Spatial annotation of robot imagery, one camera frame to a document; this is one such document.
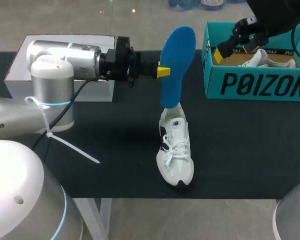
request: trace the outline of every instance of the gray floor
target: gray floor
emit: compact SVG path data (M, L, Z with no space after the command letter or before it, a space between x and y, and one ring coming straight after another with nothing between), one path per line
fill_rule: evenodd
M207 21L252 15L245 3L217 12L174 12L168 0L0 0L0 51L26 35L129 36L136 50L159 50L171 31L190 25L202 48ZM275 200L114 199L110 240L273 240Z

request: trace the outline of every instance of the shoelace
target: shoelace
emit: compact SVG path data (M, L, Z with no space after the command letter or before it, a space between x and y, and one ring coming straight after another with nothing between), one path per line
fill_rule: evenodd
M166 152L165 159L163 160L165 166L169 166L172 158L179 159L189 157L189 154L186 153L187 149L181 149L189 142L189 136L184 139L184 141L171 142L171 144L167 141L168 138L168 135L163 136L163 142L168 146L168 149L163 147L164 151Z

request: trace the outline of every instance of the black cable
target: black cable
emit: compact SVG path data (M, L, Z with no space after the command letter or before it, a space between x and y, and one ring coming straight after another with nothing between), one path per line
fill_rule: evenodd
M300 52L297 49L296 43L295 43L295 32L296 32L296 28L292 29L292 33L291 33L291 43L292 43L292 47L294 52L298 55L298 57L300 58Z
M85 87L85 85L87 85L89 82L91 81L95 81L99 78L93 78L90 80L86 80L78 89L78 91L76 91L76 93L72 96L70 102L68 103L68 105L64 108L64 110L50 123L49 128L52 129L59 121L60 119L62 119L62 117L67 113L67 111L69 110L69 108L71 107L71 105L75 102L77 96L79 95L80 91ZM35 143L33 144L31 150L34 151L36 146L40 143L40 141L45 137L45 135L47 134L47 130L44 131L44 133L42 133L38 139L35 141Z

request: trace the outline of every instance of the white cylinder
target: white cylinder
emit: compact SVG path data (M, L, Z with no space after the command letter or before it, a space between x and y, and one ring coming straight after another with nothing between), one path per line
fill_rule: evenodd
M0 240L91 240L73 200L28 147L0 140Z
M62 112L74 95L74 69L69 62L52 55L42 55L31 66L33 96L47 108ZM73 106L52 129L64 131L74 124Z

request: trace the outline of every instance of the shoe box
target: shoe box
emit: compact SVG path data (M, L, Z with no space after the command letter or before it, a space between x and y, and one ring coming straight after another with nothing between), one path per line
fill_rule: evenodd
M203 81L208 99L268 100L300 102L300 58L294 53L291 31L271 37L262 48L268 58L287 63L296 61L296 68L244 67L255 52L246 54L243 46L217 64L217 45L229 39L235 22L207 22L202 47ZM295 31L295 44L300 52L300 24Z

